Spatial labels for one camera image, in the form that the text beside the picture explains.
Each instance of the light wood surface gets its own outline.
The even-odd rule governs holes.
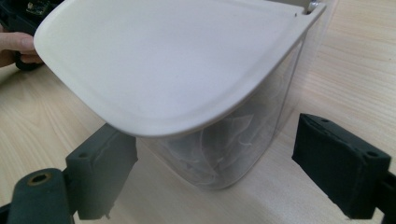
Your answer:
[[[15,183],[64,158],[104,124],[46,67],[0,72],[0,204]],[[348,220],[291,160],[298,115],[330,119],[396,157],[396,1],[340,0],[301,102],[253,169],[198,189],[139,143],[111,219],[82,223],[380,223]],[[396,173],[395,161],[390,170]]]

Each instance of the hand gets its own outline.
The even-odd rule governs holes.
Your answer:
[[[0,67],[15,63],[15,51],[24,63],[43,63],[35,52],[33,37],[24,33],[0,33]]]

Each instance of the wooden table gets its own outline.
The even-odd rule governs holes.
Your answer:
[[[0,73],[0,204],[15,183],[64,158],[104,124],[43,66]],[[83,223],[379,223],[348,220],[291,160],[298,115],[330,119],[396,157],[396,1],[340,0],[288,123],[253,169],[198,189],[138,145],[110,220]],[[390,170],[396,173],[395,161]]]

